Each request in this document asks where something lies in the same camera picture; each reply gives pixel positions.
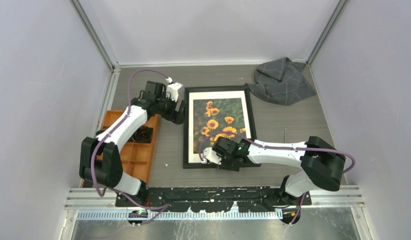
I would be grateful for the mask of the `black picture frame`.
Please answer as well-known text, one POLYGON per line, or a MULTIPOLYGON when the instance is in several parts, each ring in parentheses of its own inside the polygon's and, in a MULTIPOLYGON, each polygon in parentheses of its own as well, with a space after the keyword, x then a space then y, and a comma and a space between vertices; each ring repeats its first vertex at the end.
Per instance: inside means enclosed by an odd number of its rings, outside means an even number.
POLYGON ((185 122, 183 125, 183 160, 182 167, 184 169, 210 169, 215 168, 215 164, 201 164, 199 157, 200 148, 208 148, 212 146, 205 146, 205 143, 212 136, 217 133, 210 134, 204 139, 199 146, 198 153, 193 153, 193 100, 203 99, 231 99, 242 98, 242 104, 244 111, 247 113, 247 120, 249 122, 250 135, 243 136, 235 132, 227 131, 228 135, 235 135, 239 137, 239 140, 233 140, 239 142, 241 137, 249 139, 255 139, 257 137, 254 114, 252 109, 252 102, 250 96, 250 90, 246 85, 227 85, 227 86, 201 86, 201 87, 187 87, 184 91, 184 100, 186 102, 185 107, 185 122))

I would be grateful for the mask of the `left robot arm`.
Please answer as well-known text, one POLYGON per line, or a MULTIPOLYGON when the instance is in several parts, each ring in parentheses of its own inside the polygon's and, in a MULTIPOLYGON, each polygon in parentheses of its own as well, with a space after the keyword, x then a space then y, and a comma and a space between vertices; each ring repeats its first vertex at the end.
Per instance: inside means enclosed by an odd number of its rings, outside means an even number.
POLYGON ((96 137, 86 137, 81 143, 79 176, 84 179, 128 194, 127 200, 135 207, 146 203, 143 180, 123 170, 120 152, 131 136, 151 117, 161 116, 180 125, 185 119, 185 102, 178 102, 179 82, 148 81, 139 97, 129 100, 123 114, 96 137))

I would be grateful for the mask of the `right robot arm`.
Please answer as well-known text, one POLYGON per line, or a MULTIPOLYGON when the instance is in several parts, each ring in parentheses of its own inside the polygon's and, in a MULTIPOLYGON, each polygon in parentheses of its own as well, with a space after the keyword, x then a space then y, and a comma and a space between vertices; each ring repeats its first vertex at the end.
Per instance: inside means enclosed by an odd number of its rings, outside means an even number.
POLYGON ((310 190, 336 192, 340 189, 345 155, 317 136, 297 143, 272 143, 243 138, 239 142, 218 137, 213 146, 202 150, 206 163, 217 169, 239 171, 250 165, 277 164, 299 168, 284 177, 276 191, 277 201, 292 205, 310 190))

